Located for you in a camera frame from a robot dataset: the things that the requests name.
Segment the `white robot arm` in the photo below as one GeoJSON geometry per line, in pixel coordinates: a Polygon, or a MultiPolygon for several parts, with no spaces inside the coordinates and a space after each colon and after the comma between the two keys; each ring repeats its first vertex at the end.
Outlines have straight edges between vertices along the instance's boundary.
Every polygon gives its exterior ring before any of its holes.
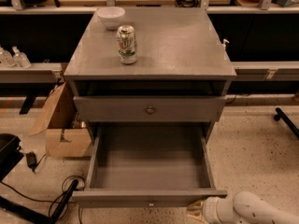
{"type": "Polygon", "coordinates": [[[187,207],[190,217],[208,224],[299,224],[299,216],[282,211],[249,191],[232,199],[208,197],[187,207]]]}

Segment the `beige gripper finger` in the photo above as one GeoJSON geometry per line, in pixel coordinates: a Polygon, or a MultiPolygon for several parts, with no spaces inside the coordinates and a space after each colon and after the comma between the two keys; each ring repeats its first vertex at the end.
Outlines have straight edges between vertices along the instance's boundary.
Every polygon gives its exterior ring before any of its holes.
{"type": "Polygon", "coordinates": [[[187,206],[187,212],[193,216],[200,216],[202,214],[204,202],[202,200],[191,203],[187,206]]]}
{"type": "Polygon", "coordinates": [[[202,216],[193,216],[193,215],[190,215],[190,218],[198,221],[200,224],[205,224],[205,221],[204,221],[204,219],[203,219],[202,216]]]}

